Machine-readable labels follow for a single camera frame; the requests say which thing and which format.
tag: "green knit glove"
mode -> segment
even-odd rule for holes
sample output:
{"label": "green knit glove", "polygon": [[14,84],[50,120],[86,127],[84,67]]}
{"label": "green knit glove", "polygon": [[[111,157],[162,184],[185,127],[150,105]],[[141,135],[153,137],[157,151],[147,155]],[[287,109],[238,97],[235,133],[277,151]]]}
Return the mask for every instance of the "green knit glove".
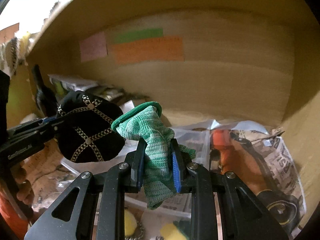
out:
{"label": "green knit glove", "polygon": [[[150,209],[156,209],[175,193],[169,169],[170,141],[174,138],[174,131],[164,126],[160,120],[161,112],[159,103],[146,102],[120,116],[111,125],[122,137],[136,141],[142,137],[148,144],[143,187]],[[191,159],[195,158],[195,150],[184,145],[179,145],[179,148]]]}

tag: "orange sticky note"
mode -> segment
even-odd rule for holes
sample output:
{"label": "orange sticky note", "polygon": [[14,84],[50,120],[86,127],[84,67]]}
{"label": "orange sticky note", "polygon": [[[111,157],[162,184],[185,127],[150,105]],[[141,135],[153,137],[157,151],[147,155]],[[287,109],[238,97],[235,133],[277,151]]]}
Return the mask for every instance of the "orange sticky note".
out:
{"label": "orange sticky note", "polygon": [[14,33],[19,30],[19,23],[11,25],[3,30],[0,30],[0,44],[11,40],[14,37]]}
{"label": "orange sticky note", "polygon": [[150,60],[184,61],[182,38],[166,36],[112,45],[118,64]]}
{"label": "orange sticky note", "polygon": [[108,55],[106,38],[104,32],[90,36],[79,41],[81,62],[94,60]]}

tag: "black cap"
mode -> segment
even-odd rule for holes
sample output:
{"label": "black cap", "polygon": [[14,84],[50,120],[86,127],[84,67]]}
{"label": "black cap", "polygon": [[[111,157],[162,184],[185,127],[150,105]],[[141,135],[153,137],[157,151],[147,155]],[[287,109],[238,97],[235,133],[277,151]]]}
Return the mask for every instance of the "black cap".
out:
{"label": "black cap", "polygon": [[72,91],[58,108],[57,117],[73,115],[77,126],[57,136],[61,153],[75,163],[108,161],[124,146],[124,138],[111,129],[113,120],[123,114],[109,101],[82,91]]}

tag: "human hand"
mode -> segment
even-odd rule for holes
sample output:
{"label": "human hand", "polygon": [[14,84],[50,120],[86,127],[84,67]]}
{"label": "human hand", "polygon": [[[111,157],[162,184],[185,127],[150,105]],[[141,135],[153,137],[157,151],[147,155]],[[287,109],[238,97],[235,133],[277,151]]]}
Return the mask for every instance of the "human hand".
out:
{"label": "human hand", "polygon": [[[18,164],[14,166],[11,171],[12,171],[12,176],[14,177],[19,187],[19,191],[17,193],[17,199],[22,201],[26,205],[32,204],[35,194],[32,190],[30,181],[26,180],[26,176],[27,176],[26,170]],[[3,190],[1,183],[0,183],[0,194],[5,199],[8,199],[8,197],[6,196],[6,193]]]}

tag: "yellow ball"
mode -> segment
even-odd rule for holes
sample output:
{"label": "yellow ball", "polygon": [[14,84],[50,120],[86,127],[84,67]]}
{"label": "yellow ball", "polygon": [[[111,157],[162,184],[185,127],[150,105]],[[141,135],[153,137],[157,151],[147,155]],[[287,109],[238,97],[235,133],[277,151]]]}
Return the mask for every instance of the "yellow ball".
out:
{"label": "yellow ball", "polygon": [[137,221],[134,215],[127,209],[124,210],[124,235],[132,236],[137,228]]}
{"label": "yellow ball", "polygon": [[164,240],[187,240],[186,237],[180,233],[174,224],[166,224],[160,229],[160,234]]}

